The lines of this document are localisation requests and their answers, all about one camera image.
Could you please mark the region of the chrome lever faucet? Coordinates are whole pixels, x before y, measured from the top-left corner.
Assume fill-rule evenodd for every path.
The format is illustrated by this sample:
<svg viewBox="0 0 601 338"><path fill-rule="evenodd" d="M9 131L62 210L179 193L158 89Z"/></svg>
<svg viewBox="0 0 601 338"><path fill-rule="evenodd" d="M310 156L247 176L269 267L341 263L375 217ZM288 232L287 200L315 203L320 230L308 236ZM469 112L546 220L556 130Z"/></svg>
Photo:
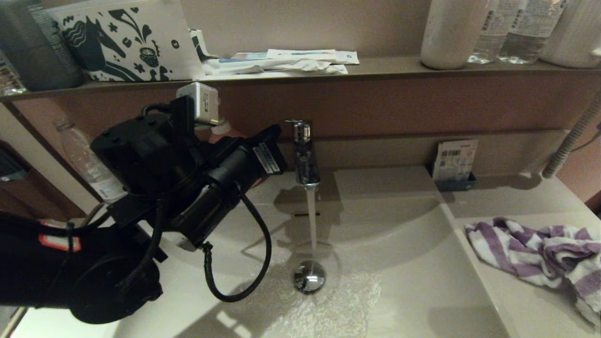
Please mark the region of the chrome lever faucet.
<svg viewBox="0 0 601 338"><path fill-rule="evenodd" d="M296 119L286 122L292 126L296 181L305 189L315 188L321 183L321 177L314 148L313 122Z"/></svg>

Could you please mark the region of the purple white striped towel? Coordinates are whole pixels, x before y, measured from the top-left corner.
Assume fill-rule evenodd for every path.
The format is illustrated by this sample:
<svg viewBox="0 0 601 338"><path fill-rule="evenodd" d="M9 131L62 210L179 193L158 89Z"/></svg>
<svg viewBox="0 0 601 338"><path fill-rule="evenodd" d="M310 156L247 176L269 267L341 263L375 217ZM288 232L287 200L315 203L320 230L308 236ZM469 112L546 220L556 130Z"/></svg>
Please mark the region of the purple white striped towel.
<svg viewBox="0 0 601 338"><path fill-rule="evenodd" d="M569 288L576 310L601 331L601 233L565 224L537 230L506 217L463 230L475 255L491 267L535 286Z"/></svg>

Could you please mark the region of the white ceramic sink basin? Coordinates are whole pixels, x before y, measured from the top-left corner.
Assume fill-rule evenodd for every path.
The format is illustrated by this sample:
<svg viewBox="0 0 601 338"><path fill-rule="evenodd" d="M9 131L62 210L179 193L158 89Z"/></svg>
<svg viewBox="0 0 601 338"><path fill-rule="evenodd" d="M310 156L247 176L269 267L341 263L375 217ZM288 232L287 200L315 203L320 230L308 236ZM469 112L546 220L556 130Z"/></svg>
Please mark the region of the white ceramic sink basin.
<svg viewBox="0 0 601 338"><path fill-rule="evenodd" d="M272 236L261 285L243 301L219 302L206 287L202 252L163 242L164 294L122 320L114 338L508 336L425 169L325 170L316 246L306 192L292 174L247 196ZM293 285L307 260L327 274L313 294Z"/></svg>

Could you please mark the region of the pink soap pump bottle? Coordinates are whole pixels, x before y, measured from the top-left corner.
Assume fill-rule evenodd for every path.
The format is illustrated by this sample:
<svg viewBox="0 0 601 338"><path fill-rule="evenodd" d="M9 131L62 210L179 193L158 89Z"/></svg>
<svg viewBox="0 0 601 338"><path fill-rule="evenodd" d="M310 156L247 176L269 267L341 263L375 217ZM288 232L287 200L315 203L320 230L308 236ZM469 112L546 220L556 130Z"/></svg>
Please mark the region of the pink soap pump bottle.
<svg viewBox="0 0 601 338"><path fill-rule="evenodd" d="M211 128L211 135L208 139L210 144L217 144L223 138L249 138L247 133L240 132L238 129L232 127L230 122L223 119L217 126Z"/></svg>

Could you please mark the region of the chrome drain stopper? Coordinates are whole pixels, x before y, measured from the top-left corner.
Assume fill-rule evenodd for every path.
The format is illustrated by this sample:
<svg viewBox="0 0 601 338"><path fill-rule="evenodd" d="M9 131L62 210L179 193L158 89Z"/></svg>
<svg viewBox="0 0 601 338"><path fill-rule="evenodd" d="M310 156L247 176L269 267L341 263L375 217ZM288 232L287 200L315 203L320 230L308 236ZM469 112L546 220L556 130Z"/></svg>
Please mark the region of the chrome drain stopper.
<svg viewBox="0 0 601 338"><path fill-rule="evenodd" d="M293 272L293 285L303 294L320 291L324 287L326 279L324 266L317 261L302 261Z"/></svg>

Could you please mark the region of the white tubes and packets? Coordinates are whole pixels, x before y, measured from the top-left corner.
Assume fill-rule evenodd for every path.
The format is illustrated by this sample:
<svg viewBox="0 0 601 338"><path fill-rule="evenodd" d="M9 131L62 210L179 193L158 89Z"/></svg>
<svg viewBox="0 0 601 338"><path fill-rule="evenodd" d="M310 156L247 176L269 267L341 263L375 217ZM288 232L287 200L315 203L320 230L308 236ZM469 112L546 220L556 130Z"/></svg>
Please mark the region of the white tubes and packets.
<svg viewBox="0 0 601 338"><path fill-rule="evenodd" d="M347 75L344 65L310 59L210 59L202 62L212 76L236 76L265 73L287 75Z"/></svg>

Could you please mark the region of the blue white toothbrush packet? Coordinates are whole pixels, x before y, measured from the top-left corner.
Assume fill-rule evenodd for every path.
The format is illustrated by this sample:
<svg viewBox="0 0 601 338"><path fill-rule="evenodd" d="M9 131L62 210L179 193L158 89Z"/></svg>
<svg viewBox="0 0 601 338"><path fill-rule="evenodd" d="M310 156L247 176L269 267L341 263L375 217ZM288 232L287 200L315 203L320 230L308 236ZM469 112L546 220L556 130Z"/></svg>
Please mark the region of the blue white toothbrush packet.
<svg viewBox="0 0 601 338"><path fill-rule="evenodd" d="M269 58L267 52L239 52L230 58L220 58L218 62L220 64L237 63L237 62L260 62L260 61L274 61L275 59Z"/></svg>

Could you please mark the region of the small white green box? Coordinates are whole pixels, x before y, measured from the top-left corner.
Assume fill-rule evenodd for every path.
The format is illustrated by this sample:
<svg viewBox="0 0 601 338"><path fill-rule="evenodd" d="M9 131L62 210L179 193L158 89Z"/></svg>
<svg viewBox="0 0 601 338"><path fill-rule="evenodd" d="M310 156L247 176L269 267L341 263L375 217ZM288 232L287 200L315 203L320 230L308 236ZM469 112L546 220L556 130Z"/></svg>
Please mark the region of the small white green box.
<svg viewBox="0 0 601 338"><path fill-rule="evenodd" d="M213 55L208 51L202 30L189 29L190 37L193 41L193 46L197 52L200 61L219 59L218 55Z"/></svg>

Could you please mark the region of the clear plastic water bottle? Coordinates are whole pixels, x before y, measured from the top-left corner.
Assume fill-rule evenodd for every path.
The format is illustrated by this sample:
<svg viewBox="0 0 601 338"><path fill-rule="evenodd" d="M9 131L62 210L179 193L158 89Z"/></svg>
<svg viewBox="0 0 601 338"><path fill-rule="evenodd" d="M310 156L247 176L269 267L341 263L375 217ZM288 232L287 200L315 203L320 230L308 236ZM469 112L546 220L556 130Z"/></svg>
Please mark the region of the clear plastic water bottle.
<svg viewBox="0 0 601 338"><path fill-rule="evenodd" d="M106 203L114 203L126 195L122 183L92 151L92 139L68 119L54 122L67 160Z"/></svg>
<svg viewBox="0 0 601 338"><path fill-rule="evenodd" d="M496 59L533 64L562 17L568 0L518 0L518 10Z"/></svg>
<svg viewBox="0 0 601 338"><path fill-rule="evenodd" d="M489 0L485 21L468 63L494 62L507 38L518 8L519 0Z"/></svg>

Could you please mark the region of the long white toothbrush packet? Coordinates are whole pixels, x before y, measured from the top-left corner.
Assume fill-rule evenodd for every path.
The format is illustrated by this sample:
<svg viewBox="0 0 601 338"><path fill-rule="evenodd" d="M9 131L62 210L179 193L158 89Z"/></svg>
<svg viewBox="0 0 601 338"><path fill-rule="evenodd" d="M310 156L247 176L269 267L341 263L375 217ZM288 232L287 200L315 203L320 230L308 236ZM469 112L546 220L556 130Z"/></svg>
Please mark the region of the long white toothbrush packet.
<svg viewBox="0 0 601 338"><path fill-rule="evenodd" d="M268 49L266 57L270 59L305 59L331 62L341 65L359 65L360 60L356 51L337 51L335 49L318 49L318 50L285 50L285 49Z"/></svg>

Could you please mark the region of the white horse print bag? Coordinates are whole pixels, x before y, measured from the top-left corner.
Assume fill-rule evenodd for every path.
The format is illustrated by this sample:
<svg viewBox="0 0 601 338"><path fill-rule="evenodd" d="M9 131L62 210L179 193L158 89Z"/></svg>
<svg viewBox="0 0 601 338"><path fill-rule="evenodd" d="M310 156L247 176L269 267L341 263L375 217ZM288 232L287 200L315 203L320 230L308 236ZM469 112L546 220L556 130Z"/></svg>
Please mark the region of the white horse print bag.
<svg viewBox="0 0 601 338"><path fill-rule="evenodd" d="M49 13L93 81L149 83L205 76L180 0L86 0Z"/></svg>

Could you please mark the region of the dark brown panel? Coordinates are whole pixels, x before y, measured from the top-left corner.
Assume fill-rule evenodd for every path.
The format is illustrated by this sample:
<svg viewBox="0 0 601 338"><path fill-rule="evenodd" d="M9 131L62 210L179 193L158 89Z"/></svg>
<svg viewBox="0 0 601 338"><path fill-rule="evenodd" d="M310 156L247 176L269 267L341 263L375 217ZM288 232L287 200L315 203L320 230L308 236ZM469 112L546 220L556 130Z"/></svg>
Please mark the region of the dark brown panel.
<svg viewBox="0 0 601 338"><path fill-rule="evenodd" d="M53 186L30 180L0 183L0 210L35 219L67 221L84 212Z"/></svg>

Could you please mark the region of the dark object blue rim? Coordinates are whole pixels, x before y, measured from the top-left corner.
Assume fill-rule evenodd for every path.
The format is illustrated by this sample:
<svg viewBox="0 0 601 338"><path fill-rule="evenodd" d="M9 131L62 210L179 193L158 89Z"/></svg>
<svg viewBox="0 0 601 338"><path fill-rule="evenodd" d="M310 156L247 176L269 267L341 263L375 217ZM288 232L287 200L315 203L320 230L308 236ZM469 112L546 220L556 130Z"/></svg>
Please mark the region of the dark object blue rim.
<svg viewBox="0 0 601 338"><path fill-rule="evenodd" d="M29 173L28 167L0 143L0 183L23 180Z"/></svg>

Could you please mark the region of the small blue tray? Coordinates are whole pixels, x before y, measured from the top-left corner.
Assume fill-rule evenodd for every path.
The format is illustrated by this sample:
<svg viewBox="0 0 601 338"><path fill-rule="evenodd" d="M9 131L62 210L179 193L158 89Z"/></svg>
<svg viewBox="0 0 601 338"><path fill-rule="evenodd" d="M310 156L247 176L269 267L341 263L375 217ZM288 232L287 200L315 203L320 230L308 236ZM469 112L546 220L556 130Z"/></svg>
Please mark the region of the small blue tray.
<svg viewBox="0 0 601 338"><path fill-rule="evenodd" d="M437 189L440 192L468 191L471 188L473 188L475 186L475 184L478 182L477 178L475 177L474 173L471 170L467 177L467 180L464 180L464 181L456 181L456 180L437 181L437 180L434 180L434 163L426 164L425 168L427 169L429 175L432 177L434 184L436 185ZM448 173L451 173L451 171L455 172L455 173L459 173L459 170L461 168L462 167L459 165L449 165L449 163L447 163L445 166L442 166L442 163L440 163L440 173L443 173L444 171L447 171Z"/></svg>

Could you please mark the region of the small card in blue holder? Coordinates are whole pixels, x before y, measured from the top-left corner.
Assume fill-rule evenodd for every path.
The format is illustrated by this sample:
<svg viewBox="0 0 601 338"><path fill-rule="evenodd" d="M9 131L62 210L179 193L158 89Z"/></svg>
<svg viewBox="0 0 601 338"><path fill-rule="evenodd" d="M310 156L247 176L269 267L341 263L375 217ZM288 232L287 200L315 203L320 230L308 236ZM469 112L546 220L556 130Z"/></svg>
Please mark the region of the small card in blue holder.
<svg viewBox="0 0 601 338"><path fill-rule="evenodd" d="M437 182L468 181L479 141L464 139L438 143L432 178Z"/></svg>

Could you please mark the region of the dark grey cylinder container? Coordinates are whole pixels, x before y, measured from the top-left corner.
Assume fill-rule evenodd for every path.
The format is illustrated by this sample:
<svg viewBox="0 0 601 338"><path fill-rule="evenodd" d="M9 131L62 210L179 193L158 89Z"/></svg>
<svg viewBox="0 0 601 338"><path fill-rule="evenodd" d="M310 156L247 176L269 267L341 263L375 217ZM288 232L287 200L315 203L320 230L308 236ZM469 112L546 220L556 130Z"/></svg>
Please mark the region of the dark grey cylinder container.
<svg viewBox="0 0 601 338"><path fill-rule="evenodd" d="M0 0L0 51L30 92L75 88L85 81L40 0Z"/></svg>

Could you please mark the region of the clear plastic packet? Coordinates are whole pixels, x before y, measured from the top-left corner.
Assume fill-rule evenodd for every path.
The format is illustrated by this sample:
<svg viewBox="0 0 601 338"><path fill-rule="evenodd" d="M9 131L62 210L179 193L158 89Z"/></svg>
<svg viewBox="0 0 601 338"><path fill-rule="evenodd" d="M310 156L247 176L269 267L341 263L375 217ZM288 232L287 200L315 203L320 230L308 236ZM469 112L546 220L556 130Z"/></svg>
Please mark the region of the clear plastic packet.
<svg viewBox="0 0 601 338"><path fill-rule="evenodd" d="M0 96L24 94L27 91L15 67L0 49Z"/></svg>

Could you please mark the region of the white ceramic bottle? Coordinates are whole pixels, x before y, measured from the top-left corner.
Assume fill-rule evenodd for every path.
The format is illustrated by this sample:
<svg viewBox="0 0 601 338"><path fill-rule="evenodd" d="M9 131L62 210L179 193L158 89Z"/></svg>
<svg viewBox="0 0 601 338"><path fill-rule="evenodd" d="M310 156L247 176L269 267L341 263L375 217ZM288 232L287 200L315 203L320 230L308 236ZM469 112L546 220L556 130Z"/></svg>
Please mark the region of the white ceramic bottle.
<svg viewBox="0 0 601 338"><path fill-rule="evenodd" d="M466 64L489 10L489 0L431 0L420 62L434 70Z"/></svg>

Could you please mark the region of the white ribbed container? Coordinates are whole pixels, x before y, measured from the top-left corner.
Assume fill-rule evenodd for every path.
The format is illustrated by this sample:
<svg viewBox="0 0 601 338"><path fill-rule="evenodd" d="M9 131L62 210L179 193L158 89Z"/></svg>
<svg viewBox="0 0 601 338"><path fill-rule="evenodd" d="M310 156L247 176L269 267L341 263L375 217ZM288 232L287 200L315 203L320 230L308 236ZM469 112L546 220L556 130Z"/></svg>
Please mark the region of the white ribbed container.
<svg viewBox="0 0 601 338"><path fill-rule="evenodd" d="M567 0L539 59L573 69L601 65L601 0Z"/></svg>

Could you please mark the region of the tan metal rail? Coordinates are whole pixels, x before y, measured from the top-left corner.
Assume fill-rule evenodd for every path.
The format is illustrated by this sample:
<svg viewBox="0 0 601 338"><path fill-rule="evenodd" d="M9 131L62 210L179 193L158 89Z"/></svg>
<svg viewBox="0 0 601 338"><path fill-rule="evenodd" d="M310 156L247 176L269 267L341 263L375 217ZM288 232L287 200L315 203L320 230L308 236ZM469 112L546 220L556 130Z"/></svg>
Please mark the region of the tan metal rail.
<svg viewBox="0 0 601 338"><path fill-rule="evenodd" d="M92 211L83 218L72 218L66 222L57 220L43 219L42 223L49 224L54 227L64 228L68 224L73 224L75 228L82 228L91 224L93 221L101 219L101 214L107 211L107 203L101 202L94 206ZM17 329L19 323L28 312L28 306L12 306L0 304L0 338L11 338L11 335Z"/></svg>

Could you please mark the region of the brown wall shelf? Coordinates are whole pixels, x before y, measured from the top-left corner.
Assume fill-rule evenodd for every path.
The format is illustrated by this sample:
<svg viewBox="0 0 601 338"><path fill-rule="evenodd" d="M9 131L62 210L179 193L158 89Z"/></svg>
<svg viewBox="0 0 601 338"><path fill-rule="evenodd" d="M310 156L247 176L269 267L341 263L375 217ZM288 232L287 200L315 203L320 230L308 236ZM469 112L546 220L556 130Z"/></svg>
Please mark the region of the brown wall shelf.
<svg viewBox="0 0 601 338"><path fill-rule="evenodd" d="M217 88L218 86L236 85L272 85L272 84L303 84L303 83L336 83L350 81L373 81L414 78L441 77L486 77L504 75L595 75L601 76L601 64L591 69L575 69L562 67L544 61L530 65L494 62L489 64L468 63L457 70L434 70L422 64L418 56L387 56L362 59L358 65L348 65L347 74L343 75L288 75L283 73L261 73L250 75L211 76L198 79L203 83ZM157 81L146 83L126 82L94 82L86 81L75 88L52 91L26 92L17 95L0 96L0 103L17 102L20 100L38 98L57 98L82 94L149 91L174 89L193 83L194 80Z"/></svg>

